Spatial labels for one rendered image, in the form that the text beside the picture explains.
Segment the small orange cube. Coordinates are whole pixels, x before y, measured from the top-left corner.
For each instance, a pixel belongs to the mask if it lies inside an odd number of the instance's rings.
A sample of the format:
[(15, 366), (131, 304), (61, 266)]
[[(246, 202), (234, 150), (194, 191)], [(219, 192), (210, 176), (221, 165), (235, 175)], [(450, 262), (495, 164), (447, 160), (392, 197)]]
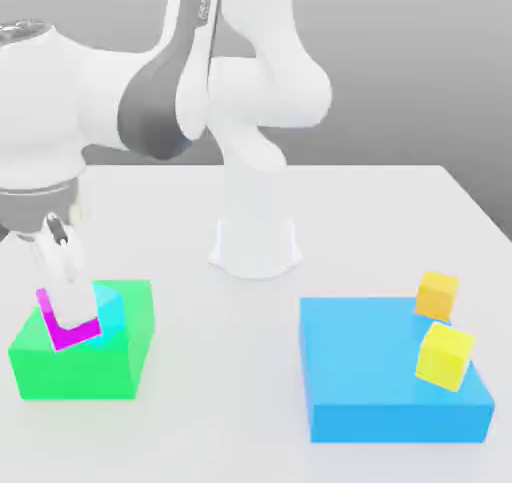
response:
[(459, 284), (456, 276), (427, 270), (418, 287), (414, 312), (449, 323)]

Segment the large blue box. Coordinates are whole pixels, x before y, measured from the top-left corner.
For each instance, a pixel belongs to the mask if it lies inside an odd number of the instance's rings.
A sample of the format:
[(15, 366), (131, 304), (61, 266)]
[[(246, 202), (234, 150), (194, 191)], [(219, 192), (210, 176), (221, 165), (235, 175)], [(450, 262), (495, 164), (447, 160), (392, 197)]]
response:
[(475, 367), (457, 392), (416, 377), (431, 319), (412, 297), (303, 297), (299, 346), (316, 443), (481, 443), (494, 400)]

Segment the small yellow cube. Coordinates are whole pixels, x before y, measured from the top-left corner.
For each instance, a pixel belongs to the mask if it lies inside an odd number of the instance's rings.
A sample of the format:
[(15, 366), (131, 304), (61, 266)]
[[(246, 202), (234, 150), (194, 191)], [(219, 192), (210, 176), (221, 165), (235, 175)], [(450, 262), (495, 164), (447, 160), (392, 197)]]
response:
[(458, 392), (471, 362), (476, 336), (434, 321), (419, 348), (415, 376), (451, 392)]

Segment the small cyan cube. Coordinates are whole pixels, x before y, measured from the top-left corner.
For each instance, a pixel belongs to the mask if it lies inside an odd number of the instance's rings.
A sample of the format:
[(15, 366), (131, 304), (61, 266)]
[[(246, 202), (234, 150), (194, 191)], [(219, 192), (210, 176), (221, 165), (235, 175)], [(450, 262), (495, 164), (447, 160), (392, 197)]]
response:
[(123, 297), (118, 290), (107, 284), (95, 283), (94, 292), (101, 333), (89, 339), (87, 343), (94, 347), (100, 347), (125, 329), (126, 319)]

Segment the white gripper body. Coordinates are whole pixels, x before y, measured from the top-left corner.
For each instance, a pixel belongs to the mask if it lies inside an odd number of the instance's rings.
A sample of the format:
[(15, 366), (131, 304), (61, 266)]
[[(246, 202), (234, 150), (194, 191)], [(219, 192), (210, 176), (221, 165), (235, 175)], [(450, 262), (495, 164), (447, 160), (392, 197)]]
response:
[(58, 245), (50, 234), (31, 236), (41, 286), (47, 290), (60, 326), (71, 329), (97, 316), (92, 277), (85, 252), (74, 232)]

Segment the small magenta cube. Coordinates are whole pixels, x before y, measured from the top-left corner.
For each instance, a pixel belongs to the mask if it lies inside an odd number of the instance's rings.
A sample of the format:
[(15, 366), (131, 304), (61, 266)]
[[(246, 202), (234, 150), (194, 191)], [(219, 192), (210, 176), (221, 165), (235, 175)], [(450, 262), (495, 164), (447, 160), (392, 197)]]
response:
[(98, 317), (90, 319), (85, 323), (70, 329), (61, 327), (55, 317), (46, 289), (37, 289), (36, 298), (55, 351), (67, 349), (71, 346), (92, 339), (102, 333)]

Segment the large green box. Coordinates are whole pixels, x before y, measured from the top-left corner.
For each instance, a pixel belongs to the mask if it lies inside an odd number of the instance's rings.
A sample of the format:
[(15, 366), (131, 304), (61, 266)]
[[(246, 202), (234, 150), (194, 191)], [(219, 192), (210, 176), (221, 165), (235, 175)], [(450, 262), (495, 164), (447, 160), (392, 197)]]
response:
[(151, 282), (99, 280), (123, 297), (126, 327), (103, 346), (84, 341), (55, 351), (34, 307), (8, 349), (20, 396), (30, 399), (133, 399), (155, 328)]

